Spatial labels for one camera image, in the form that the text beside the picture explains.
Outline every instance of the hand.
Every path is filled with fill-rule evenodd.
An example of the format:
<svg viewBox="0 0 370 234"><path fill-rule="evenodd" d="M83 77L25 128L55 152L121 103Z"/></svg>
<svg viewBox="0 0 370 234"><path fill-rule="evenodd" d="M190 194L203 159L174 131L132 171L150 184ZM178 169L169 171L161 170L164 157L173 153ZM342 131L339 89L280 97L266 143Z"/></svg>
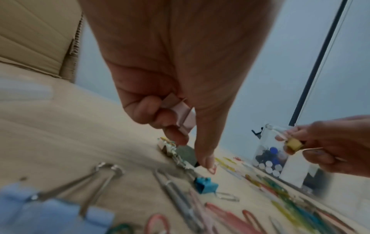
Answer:
<svg viewBox="0 0 370 234"><path fill-rule="evenodd" d="M137 123L187 144L170 93L197 115L195 153L211 168L227 114L282 0L79 0L116 85Z"/></svg>
<svg viewBox="0 0 370 234"><path fill-rule="evenodd" d="M303 149L322 147L303 156L323 170L370 177L370 115L296 126L286 134L307 141Z"/></svg>

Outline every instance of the tabletop surface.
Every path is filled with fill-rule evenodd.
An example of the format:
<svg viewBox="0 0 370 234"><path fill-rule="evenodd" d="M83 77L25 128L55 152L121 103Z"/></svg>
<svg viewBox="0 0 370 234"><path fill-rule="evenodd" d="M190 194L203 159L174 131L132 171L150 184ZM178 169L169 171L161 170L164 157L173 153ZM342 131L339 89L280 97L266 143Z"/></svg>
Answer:
<svg viewBox="0 0 370 234"><path fill-rule="evenodd" d="M183 172L156 146L162 131L134 123L119 104L67 81L5 64L0 64L0 71L14 79L34 80L54 89L54 98L49 101L0 102L0 187L26 177L26 185L48 190L89 173L99 162L116 163L126 174L112 182L97 203L115 212L116 224L128 222L143 227L150 215L162 213L169 218L175 233L190 233L153 176L154 169L162 168L184 178ZM222 149L217 149L215 155L233 157ZM202 202L215 203L240 218L241 211L247 209L268 233L275 233L268 219L272 216L288 233L294 233L289 221L268 198L251 189L247 180L239 180L223 169L218 169L215 175L201 167L197 171L219 183L218 191L240 198L236 203L206 194L200 196ZM62 196L82 202L103 178ZM179 178L174 177L174 181L184 190L191 187L188 181ZM353 221L338 216L359 233L368 233Z"/></svg>

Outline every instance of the plastic container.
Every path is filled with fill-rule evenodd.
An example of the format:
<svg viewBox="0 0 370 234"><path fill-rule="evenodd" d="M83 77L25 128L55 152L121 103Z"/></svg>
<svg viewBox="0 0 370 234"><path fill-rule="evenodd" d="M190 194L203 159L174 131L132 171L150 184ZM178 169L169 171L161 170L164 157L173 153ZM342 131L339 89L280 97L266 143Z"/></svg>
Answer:
<svg viewBox="0 0 370 234"><path fill-rule="evenodd" d="M266 124L261 133L260 145L254 155L254 167L265 171L274 177L279 177L289 155L284 151L284 141L275 139L277 135L283 136L285 128Z"/></svg>

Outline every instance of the cardboard box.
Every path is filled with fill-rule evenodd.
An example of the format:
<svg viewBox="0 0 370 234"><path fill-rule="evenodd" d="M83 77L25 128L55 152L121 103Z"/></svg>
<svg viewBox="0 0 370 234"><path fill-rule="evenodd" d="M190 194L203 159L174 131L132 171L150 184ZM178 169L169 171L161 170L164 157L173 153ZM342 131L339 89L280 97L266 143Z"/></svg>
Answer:
<svg viewBox="0 0 370 234"><path fill-rule="evenodd" d="M77 0L0 0L0 62L59 77L80 19Z"/></svg>

